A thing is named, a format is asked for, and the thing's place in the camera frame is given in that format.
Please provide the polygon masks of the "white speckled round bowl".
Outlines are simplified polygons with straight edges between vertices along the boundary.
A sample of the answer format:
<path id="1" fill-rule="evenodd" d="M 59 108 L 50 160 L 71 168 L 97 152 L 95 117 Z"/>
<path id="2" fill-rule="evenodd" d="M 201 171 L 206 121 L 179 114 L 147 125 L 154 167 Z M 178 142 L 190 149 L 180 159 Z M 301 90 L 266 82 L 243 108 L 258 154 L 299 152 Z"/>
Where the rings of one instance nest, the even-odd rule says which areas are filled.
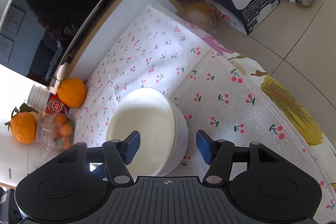
<path id="1" fill-rule="evenodd" d="M 165 94 L 154 88 L 139 88 L 116 107 L 106 131 L 106 141 L 140 133 L 137 153 L 127 168 L 133 178 L 166 176 L 186 154 L 189 133 L 182 112 Z"/>

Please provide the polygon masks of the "cherry print tablecloth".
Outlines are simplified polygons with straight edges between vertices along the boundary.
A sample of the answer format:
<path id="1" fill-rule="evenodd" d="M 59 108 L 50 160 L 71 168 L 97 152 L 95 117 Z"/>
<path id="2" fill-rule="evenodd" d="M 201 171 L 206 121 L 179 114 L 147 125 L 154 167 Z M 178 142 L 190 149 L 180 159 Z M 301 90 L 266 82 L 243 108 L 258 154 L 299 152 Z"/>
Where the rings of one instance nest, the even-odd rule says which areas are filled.
<path id="1" fill-rule="evenodd" d="M 195 145 L 199 129 L 239 146 L 259 141 L 317 180 L 322 201 L 314 220 L 334 221 L 335 160 L 319 161 L 250 78 L 233 80 L 234 66 L 202 39 L 203 32 L 162 6 L 146 6 L 90 76 L 85 102 L 73 112 L 75 140 L 101 145 L 121 100 L 133 90 L 155 88 L 181 110 L 189 128 L 189 146 L 175 175 L 205 174 Z"/>

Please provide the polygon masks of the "glass jar with small oranges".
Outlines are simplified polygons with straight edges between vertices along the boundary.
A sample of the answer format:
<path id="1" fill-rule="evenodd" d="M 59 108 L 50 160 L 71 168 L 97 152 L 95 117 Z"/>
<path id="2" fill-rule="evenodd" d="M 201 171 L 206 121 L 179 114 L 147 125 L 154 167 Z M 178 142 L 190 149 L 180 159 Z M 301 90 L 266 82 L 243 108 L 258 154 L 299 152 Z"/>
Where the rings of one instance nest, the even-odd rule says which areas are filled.
<path id="1" fill-rule="evenodd" d="M 74 120 L 62 113 L 38 116 L 35 140 L 43 144 L 48 152 L 63 152 L 74 144 Z"/>

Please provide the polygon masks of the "large orange on table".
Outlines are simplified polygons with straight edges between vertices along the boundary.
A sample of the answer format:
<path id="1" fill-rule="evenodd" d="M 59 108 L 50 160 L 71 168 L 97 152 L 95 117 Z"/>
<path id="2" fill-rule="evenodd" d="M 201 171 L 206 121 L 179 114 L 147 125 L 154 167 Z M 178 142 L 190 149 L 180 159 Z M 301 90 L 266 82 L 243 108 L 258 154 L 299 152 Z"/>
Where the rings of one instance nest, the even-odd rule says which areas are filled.
<path id="1" fill-rule="evenodd" d="M 87 88 L 82 80 L 70 78 L 60 82 L 57 95 L 65 105 L 77 109 L 80 108 L 85 101 Z"/>

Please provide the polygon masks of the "stack of white paper cups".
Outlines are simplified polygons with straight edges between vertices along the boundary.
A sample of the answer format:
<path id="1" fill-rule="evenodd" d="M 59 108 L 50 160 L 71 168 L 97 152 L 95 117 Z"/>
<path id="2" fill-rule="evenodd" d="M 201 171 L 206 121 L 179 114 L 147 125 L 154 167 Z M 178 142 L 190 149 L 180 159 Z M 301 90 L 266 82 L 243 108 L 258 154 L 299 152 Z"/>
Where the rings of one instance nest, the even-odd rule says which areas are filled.
<path id="1" fill-rule="evenodd" d="M 50 96 L 51 92 L 46 87 L 33 85 L 27 99 L 27 104 L 35 110 L 44 113 Z"/>

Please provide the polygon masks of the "large orange on jar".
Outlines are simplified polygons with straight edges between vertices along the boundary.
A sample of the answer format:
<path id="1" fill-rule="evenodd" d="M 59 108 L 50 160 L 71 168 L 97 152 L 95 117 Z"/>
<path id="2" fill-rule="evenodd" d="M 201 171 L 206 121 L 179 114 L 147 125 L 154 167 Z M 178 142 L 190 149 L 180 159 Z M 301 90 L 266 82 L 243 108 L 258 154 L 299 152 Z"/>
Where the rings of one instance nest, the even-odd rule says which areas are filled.
<path id="1" fill-rule="evenodd" d="M 11 120 L 5 123 L 13 137 L 22 144 L 30 144 L 35 140 L 37 131 L 37 118 L 39 112 L 26 103 L 19 108 L 15 107 L 11 113 Z"/>

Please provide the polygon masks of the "white Changhong appliance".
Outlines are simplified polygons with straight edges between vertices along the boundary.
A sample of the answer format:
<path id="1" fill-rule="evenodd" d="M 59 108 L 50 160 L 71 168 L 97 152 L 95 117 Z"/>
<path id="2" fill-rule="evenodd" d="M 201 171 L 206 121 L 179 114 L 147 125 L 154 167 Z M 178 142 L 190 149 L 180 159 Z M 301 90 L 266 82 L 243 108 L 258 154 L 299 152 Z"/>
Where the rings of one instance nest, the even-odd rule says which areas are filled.
<path id="1" fill-rule="evenodd" d="M 57 156 L 55 151 L 47 151 L 44 144 L 19 143 L 5 125 L 11 116 L 1 116 L 1 184 L 16 186 L 21 179 Z"/>

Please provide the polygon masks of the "floral yellow leaf cloth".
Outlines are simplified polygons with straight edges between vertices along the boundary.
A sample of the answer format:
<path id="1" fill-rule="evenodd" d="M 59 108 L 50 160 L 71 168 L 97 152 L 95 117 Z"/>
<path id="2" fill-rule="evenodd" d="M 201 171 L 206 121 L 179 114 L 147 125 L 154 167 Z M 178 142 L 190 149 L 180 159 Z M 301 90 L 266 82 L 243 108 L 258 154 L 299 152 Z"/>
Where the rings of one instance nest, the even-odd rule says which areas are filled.
<path id="1" fill-rule="evenodd" d="M 313 148 L 319 161 L 335 160 L 335 147 L 324 135 L 319 125 L 290 92 L 268 74 L 258 62 L 224 48 L 217 39 L 206 32 L 202 33 L 202 39 L 234 66 L 233 80 L 238 80 L 245 75 L 260 87 L 291 121 L 307 144 Z"/>

